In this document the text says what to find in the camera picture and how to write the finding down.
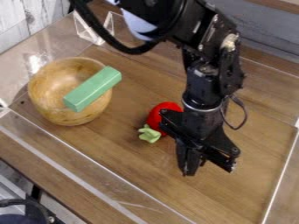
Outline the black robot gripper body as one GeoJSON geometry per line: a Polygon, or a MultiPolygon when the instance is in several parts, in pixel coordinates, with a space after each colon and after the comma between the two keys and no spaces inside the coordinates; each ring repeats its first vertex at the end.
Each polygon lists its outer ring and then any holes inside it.
{"type": "Polygon", "coordinates": [[[162,109],[161,116],[159,126],[169,136],[201,146],[202,155],[207,155],[210,161],[226,172],[233,172],[241,149],[226,135],[221,110],[197,111],[186,108],[178,112],[162,109]]]}

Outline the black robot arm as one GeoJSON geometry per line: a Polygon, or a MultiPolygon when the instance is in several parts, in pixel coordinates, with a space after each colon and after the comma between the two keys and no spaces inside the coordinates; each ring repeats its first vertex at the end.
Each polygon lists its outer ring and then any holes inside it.
{"type": "Polygon", "coordinates": [[[162,109],[159,126],[177,143],[178,166],[193,176],[207,162],[235,168],[239,147],[226,136],[226,112],[237,102],[246,75],[241,68],[238,27],[205,0],[111,0],[127,25],[146,41],[167,40],[182,48],[187,74],[183,111],[162,109]]]}

